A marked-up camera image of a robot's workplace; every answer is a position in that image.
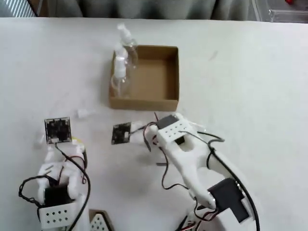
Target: perforated plastic plate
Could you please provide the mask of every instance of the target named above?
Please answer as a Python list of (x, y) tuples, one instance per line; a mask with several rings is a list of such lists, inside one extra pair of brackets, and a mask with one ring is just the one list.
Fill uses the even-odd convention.
[(90, 228), (90, 231), (111, 231), (108, 229), (108, 226), (102, 214), (96, 214), (94, 216), (93, 220), (91, 221)]
[(184, 119), (181, 119), (168, 127), (158, 130), (157, 139), (165, 146), (167, 143), (175, 141), (176, 139), (185, 135), (183, 132), (179, 131), (190, 131), (191, 125)]
[(39, 210), (39, 217), (42, 229), (69, 226), (73, 223), (77, 215), (76, 212), (78, 211), (79, 209), (76, 202), (41, 208)]

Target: brown cardboard box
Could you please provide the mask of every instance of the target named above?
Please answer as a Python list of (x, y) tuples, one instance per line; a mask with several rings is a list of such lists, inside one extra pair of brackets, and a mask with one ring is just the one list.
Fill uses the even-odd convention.
[(138, 46), (138, 67), (131, 73), (130, 97), (118, 98), (109, 86), (114, 109), (175, 111), (179, 102), (179, 49)]

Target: bottle cap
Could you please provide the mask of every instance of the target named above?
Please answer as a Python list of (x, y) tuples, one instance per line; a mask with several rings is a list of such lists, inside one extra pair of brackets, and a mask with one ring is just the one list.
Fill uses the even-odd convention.
[(131, 43), (131, 41), (132, 41), (131, 33), (126, 28), (124, 23), (118, 24), (117, 29), (120, 31), (120, 37), (121, 37), (122, 41), (125, 42), (125, 43)]

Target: clear plastic bottle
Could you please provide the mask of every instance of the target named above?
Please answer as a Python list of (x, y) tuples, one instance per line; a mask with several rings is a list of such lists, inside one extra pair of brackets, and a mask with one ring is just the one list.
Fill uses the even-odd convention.
[(116, 56), (123, 57), (125, 59), (126, 70), (129, 71), (133, 68), (131, 57), (128, 55), (127, 50), (123, 47), (123, 45), (121, 43), (116, 44), (115, 54), (116, 54)]
[(115, 70), (111, 77), (111, 86), (116, 97), (126, 98), (129, 96), (129, 78), (126, 72), (125, 58), (115, 57)]
[(138, 65), (138, 44), (124, 24), (118, 24), (117, 29), (120, 32), (121, 43), (128, 52), (132, 68), (136, 68)]

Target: table surface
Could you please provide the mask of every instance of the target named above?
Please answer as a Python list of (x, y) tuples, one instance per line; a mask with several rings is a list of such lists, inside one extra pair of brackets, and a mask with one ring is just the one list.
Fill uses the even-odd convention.
[[(117, 231), (174, 230), (191, 205), (181, 188), (161, 188), (164, 168), (144, 145), (111, 145), (114, 124), (154, 119), (108, 108), (119, 22), (140, 44), (179, 47), (178, 112), (226, 139), (216, 148), (250, 183), (261, 230), (307, 230), (308, 25), (85, 18), (0, 19), (2, 229), (39, 230), (35, 206), (17, 192), (43, 163), (35, 141), (48, 117), (71, 116), (88, 151), (89, 206)], [(80, 120), (78, 108), (96, 113)], [(201, 178), (210, 186), (215, 177)], [(171, 167), (166, 184), (179, 181)]]

